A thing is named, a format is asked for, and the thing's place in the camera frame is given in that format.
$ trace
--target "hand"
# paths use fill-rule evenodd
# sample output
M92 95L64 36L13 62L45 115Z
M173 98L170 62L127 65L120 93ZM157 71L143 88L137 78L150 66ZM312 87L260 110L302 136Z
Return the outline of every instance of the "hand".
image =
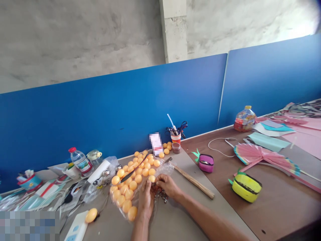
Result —
M147 179L142 184L139 191L139 203L138 203L138 214L143 216L142 218L150 219L153 209L154 200L156 195L156 189L151 187L151 182Z
M182 190L175 184L173 179L165 174L160 174L156 179L156 186L165 190L166 194L177 201L178 197L183 193Z

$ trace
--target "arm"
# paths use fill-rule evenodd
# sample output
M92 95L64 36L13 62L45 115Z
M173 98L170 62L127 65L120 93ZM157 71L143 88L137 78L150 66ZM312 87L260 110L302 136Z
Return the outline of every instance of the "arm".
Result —
M155 189L146 180L139 191L138 211L131 241L147 241L149 220L154 209Z
M156 185L164 189L169 197L173 198L186 209L210 240L249 240L227 220L217 216L213 211L185 194L176 186L170 176L161 174L155 181Z

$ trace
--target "wooden stick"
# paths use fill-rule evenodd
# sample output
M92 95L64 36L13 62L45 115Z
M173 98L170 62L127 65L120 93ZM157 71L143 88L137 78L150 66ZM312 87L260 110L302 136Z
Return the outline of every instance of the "wooden stick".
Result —
M210 199L214 199L214 193L212 193L209 189L204 187L202 184L200 184L195 178L193 178L191 175L184 172L179 167L175 166L175 169L182 174L187 180L189 180L191 183L193 183L195 186L197 186L203 193L205 193Z

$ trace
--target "red bottle cap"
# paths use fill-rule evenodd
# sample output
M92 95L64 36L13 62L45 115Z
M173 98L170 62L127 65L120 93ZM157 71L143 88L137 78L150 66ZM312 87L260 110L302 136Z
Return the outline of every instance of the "red bottle cap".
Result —
M75 150L77 150L76 147L72 147L72 148L70 148L68 151L69 151L70 153L73 153Z

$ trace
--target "yellow coin purse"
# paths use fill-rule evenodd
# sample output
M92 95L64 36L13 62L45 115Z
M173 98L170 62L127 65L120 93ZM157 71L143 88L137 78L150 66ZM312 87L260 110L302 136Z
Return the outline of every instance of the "yellow coin purse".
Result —
M229 179L232 190L246 201L253 203L262 189L262 184L244 172L238 172L234 181Z

